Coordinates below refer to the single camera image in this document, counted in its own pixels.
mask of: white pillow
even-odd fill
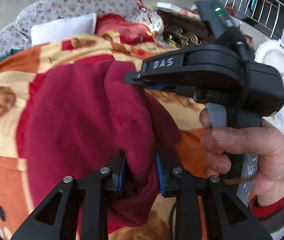
[[[94,34],[96,23],[97,14],[90,13],[34,25],[31,28],[32,46],[64,40],[78,34]]]

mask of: device handle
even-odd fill
[[[206,105],[212,127],[260,127],[261,116],[257,113],[239,110],[236,122],[233,124],[233,108],[226,108],[222,105],[208,103]],[[226,153],[231,160],[231,169],[222,177],[224,179],[247,179],[258,171],[258,155],[241,154],[232,155]],[[249,205],[250,194],[253,189],[253,181],[245,181],[235,185],[228,185],[229,190],[246,205]]]

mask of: metal railing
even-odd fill
[[[228,7],[256,22],[259,26],[257,29],[269,38],[278,39],[281,37],[284,28],[284,3],[279,0],[226,0],[224,7]]]

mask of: black cable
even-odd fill
[[[242,94],[239,98],[239,100],[237,101],[237,103],[235,104],[235,109],[234,112],[232,114],[232,118],[231,118],[231,123],[232,126],[231,127],[235,127],[235,124],[237,122],[237,117],[238,117],[238,113],[240,111],[240,109],[243,107],[243,104],[245,103],[248,94],[249,94],[249,87],[250,87],[250,81],[251,81],[251,67],[248,61],[244,62],[244,78],[243,78],[243,88],[242,88]]]
[[[169,216],[169,240],[173,240],[173,228],[172,228],[172,223],[173,223],[173,213],[175,211],[175,208],[177,207],[177,203],[174,203],[170,216]]]

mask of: trigger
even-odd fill
[[[227,111],[224,106],[207,103],[206,110],[209,114],[211,127],[227,127]]]

